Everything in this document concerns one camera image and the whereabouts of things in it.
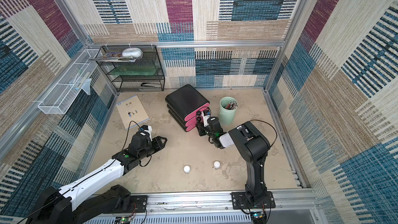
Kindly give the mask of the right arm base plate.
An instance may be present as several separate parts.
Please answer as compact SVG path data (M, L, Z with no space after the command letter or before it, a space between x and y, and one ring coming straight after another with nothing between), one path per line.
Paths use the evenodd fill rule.
M273 193L267 191L266 196L256 204L249 203L246 198L244 191L236 191L230 193L233 209L263 209L263 208L275 208L276 203L274 200Z

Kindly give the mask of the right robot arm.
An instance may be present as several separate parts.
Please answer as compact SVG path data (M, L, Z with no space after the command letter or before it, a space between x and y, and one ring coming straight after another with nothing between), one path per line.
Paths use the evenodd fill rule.
M250 206L259 206L269 196L264 181L264 164L271 143L251 122L247 121L238 127L225 132L218 117L197 117L196 127L200 136L207 135L211 144L224 149L235 146L245 160L247 181L245 198Z

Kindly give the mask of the black drawer cabinet shell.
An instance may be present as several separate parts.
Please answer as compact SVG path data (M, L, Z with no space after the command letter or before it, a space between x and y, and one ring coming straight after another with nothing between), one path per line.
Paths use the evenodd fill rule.
M166 96L169 114L186 132L185 122L198 111L210 106L210 102L193 86L187 84Z

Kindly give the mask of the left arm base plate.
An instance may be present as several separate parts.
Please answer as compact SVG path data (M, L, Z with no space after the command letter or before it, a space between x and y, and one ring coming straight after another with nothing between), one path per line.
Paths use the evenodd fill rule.
M147 195L131 195L128 200L122 202L120 207L106 211L105 214L144 213L147 199Z

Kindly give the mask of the white paint can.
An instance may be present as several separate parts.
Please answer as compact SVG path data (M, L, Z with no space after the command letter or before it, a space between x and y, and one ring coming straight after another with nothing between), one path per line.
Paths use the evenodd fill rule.
M184 171L186 174L189 174L190 171L191 171L191 168L190 168L189 166L184 166L184 167L183 167L183 171Z
M214 169L219 169L221 167L221 163L219 161L214 162Z

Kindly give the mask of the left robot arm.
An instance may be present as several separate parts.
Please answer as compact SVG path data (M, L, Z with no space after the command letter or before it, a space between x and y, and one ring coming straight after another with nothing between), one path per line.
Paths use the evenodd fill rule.
M105 193L93 196L99 189L124 176L142 160L165 148L167 138L153 138L149 130L138 131L130 145L113 155L104 165L86 176L58 189L44 190L33 212L27 217L28 224L83 224L92 218L118 210L135 212L137 204L123 186L112 186Z

